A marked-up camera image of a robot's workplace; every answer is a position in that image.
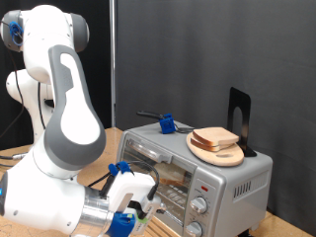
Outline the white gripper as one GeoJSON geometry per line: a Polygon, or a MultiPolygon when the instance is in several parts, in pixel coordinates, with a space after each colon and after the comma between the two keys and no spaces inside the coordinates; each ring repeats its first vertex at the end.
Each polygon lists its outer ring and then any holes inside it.
{"type": "Polygon", "coordinates": [[[161,203],[158,196],[154,196],[153,199],[148,197],[154,185],[155,181],[150,175],[138,172],[119,172],[107,194],[110,199],[109,211],[127,213],[126,208],[133,200],[140,203],[141,210],[145,213],[150,212],[150,206],[153,205],[157,214],[165,214],[167,205],[161,203]]]}

